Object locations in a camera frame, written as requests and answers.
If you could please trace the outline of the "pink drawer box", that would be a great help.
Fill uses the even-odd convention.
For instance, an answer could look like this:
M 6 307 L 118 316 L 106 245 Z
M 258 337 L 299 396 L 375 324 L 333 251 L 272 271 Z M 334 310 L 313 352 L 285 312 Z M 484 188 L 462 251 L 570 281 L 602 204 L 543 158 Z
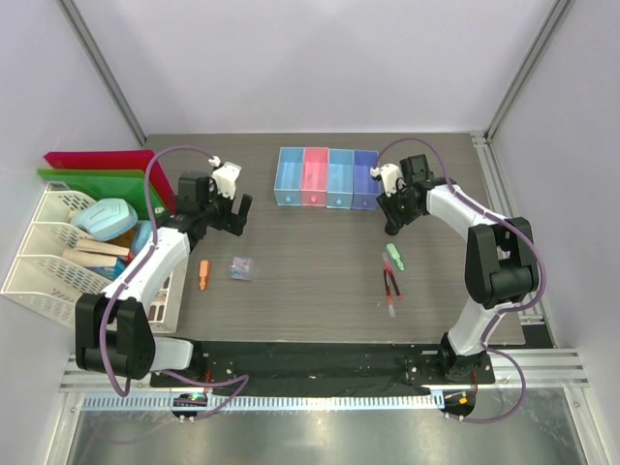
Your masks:
M 303 206 L 325 206 L 328 172 L 327 147 L 306 147 L 301 181 Z

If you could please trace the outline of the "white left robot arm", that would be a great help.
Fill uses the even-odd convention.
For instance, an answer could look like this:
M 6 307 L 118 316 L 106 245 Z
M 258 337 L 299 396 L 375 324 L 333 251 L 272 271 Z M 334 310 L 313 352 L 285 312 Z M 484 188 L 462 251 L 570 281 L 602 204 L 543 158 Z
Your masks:
M 174 214 L 159 218 L 145 246 L 110 285 L 81 296 L 75 306 L 80 369 L 131 380 L 171 370 L 187 387 L 204 379 L 206 363 L 194 343 L 154 336 L 147 308 L 208 229 L 242 235 L 252 198 L 243 195 L 239 209 L 233 209 L 240 173 L 241 167 L 231 162 L 211 174 L 185 172 Z

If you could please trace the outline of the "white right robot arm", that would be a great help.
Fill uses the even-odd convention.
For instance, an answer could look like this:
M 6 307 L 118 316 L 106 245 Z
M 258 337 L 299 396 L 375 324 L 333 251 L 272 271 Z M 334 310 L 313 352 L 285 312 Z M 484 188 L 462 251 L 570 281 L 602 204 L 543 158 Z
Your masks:
M 539 288 L 531 225 L 483 207 L 450 178 L 435 176 L 423 155 L 369 172 L 383 185 L 377 203 L 387 218 L 387 234 L 398 234 L 421 216 L 433 216 L 466 242 L 468 299 L 456 324 L 442 336 L 437 359 L 443 379 L 461 382 L 481 366 L 489 336 L 510 306 Z

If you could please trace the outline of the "light blue drawer box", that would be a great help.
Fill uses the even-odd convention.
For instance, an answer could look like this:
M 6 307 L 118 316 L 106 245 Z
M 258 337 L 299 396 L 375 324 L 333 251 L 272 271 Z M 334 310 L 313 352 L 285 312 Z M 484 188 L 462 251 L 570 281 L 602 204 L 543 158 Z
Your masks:
M 354 193 L 354 151 L 331 148 L 328 154 L 326 207 L 350 209 Z

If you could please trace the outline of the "sky blue drawer box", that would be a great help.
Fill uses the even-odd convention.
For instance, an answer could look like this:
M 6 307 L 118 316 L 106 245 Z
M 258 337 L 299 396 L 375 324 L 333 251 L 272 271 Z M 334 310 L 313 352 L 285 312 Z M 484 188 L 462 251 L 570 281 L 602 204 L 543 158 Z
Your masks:
M 301 206 L 303 147 L 281 147 L 274 182 L 274 197 L 280 206 Z

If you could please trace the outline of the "red black stamp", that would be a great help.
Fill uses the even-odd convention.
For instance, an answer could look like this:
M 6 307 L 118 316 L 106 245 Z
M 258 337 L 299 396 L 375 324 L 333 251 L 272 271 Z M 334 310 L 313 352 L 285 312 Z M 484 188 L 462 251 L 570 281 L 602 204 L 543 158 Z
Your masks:
M 388 234 L 390 236 L 395 236 L 395 235 L 398 234 L 399 229 L 396 226 L 392 225 L 392 224 L 386 224 L 385 232 L 386 232 L 386 234 Z

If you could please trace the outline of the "purple drawer box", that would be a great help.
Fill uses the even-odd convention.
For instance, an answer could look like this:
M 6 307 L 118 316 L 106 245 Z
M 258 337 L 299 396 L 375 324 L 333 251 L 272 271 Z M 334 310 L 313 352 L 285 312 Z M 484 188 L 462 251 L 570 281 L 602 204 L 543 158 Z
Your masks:
M 371 150 L 354 151 L 354 193 L 352 209 L 374 210 L 378 208 L 377 198 L 381 184 L 375 181 L 370 171 L 376 166 L 379 153 Z

